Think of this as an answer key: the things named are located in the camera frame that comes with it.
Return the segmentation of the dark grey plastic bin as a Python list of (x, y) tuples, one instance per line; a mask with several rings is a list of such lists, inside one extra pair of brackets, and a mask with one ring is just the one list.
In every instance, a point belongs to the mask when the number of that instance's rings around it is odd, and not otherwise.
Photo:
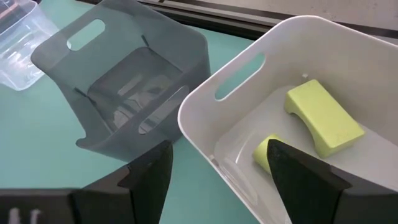
[(125, 162), (181, 137), (180, 104), (211, 74), (205, 36), (137, 0), (102, 0), (31, 60), (85, 130), (77, 146)]

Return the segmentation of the clear plastic bin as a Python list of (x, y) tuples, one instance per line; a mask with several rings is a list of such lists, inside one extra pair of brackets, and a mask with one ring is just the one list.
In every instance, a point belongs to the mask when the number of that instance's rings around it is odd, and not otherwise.
[(30, 57), (58, 31), (34, 0), (0, 0), (0, 85), (15, 91), (44, 76)]

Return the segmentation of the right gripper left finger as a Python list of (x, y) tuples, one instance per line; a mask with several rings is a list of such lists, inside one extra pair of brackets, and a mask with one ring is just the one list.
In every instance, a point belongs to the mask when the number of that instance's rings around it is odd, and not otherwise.
[(74, 224), (159, 224), (173, 163), (170, 141), (71, 195)]

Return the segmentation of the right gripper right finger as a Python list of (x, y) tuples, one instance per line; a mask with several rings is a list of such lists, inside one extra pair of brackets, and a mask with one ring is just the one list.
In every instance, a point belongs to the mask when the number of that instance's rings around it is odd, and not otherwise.
[(268, 142), (267, 158), (292, 224), (398, 224), (398, 191), (280, 140)]

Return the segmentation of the black vertical stand pole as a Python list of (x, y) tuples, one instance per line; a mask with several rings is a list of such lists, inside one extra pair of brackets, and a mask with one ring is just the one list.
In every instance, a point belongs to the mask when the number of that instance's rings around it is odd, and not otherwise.
[(398, 0), (137, 0), (182, 24), (256, 40), (285, 19), (320, 16), (398, 45)]

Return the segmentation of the yellow cylinder block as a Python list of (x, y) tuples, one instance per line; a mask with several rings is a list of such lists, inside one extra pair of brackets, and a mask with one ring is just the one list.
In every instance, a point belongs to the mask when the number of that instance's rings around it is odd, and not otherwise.
[(268, 174), (271, 174), (271, 168), (267, 158), (267, 148), (268, 143), (271, 139), (276, 139), (279, 141), (282, 140), (278, 135), (271, 134), (266, 137), (252, 153), (252, 157), (254, 158), (255, 162), (259, 166), (261, 166)]

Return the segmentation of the green table mat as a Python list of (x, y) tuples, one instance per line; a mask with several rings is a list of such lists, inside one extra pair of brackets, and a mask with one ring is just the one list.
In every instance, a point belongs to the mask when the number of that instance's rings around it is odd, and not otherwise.
[[(86, 8), (72, 0), (42, 4), (54, 16), (73, 21), (96, 6)], [(205, 36), (210, 75), (251, 44), (187, 27)], [(130, 162), (78, 147), (76, 141), (85, 135), (63, 93), (45, 73), (22, 92), (0, 87), (0, 223), (12, 208), (18, 208), (22, 222), (37, 217), (39, 223), (74, 223), (72, 193)]]

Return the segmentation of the yellow arch block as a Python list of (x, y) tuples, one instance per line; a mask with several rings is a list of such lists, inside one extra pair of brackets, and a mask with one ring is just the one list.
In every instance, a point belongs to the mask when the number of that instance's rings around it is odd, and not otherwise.
[(289, 90), (284, 110), (304, 122), (321, 158), (352, 146), (365, 134), (359, 123), (315, 79)]

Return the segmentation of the light grey plastic bin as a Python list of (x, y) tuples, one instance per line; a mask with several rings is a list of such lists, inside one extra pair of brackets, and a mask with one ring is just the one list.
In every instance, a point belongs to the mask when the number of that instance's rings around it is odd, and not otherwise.
[[(364, 129), (321, 158), (285, 94), (318, 80)], [(269, 135), (323, 162), (398, 191), (398, 45), (318, 16), (286, 19), (193, 90), (178, 112), (183, 135), (261, 224), (292, 224), (253, 151)]]

